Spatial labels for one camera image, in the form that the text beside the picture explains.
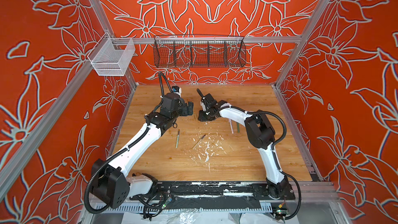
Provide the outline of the pink pen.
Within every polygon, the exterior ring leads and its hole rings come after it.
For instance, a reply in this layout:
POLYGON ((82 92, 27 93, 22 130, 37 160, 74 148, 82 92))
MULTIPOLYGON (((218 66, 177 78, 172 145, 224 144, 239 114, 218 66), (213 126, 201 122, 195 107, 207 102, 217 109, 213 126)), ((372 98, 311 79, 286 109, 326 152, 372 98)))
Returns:
POLYGON ((233 121, 231 119, 229 119, 229 124, 230 124, 231 133, 234 134, 233 121))

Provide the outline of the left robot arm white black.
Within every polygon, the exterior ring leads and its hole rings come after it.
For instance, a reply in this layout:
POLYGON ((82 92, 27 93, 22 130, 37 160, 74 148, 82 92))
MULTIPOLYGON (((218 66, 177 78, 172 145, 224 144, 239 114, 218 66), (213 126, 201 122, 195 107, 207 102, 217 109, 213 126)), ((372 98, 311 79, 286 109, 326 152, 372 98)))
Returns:
POLYGON ((144 152, 170 128, 176 128, 178 117, 193 115, 193 103, 181 97, 181 88, 171 86, 167 77, 158 73, 161 100, 144 116, 145 123, 126 145, 106 160, 98 159, 84 193, 85 209, 99 214, 118 208, 127 198, 151 192, 155 180, 148 175, 129 178, 129 173, 144 152))

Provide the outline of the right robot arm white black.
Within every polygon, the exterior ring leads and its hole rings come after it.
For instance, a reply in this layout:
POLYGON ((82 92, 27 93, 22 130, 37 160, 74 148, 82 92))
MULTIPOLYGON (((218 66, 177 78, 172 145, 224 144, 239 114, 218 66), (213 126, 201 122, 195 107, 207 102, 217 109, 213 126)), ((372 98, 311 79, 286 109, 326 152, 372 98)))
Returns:
POLYGON ((255 147, 263 161, 266 170, 266 183, 270 198, 278 200, 290 190, 289 179, 297 187, 297 207, 292 214, 273 211, 273 218, 277 220, 293 219, 299 212, 302 203, 302 192, 298 181, 290 174, 283 171, 276 152, 276 145, 287 135, 287 126, 277 114, 258 110, 246 111, 226 101, 216 101, 209 93, 204 95, 200 89, 197 93, 201 97, 198 120, 202 122, 226 118, 245 126, 248 141, 255 147))

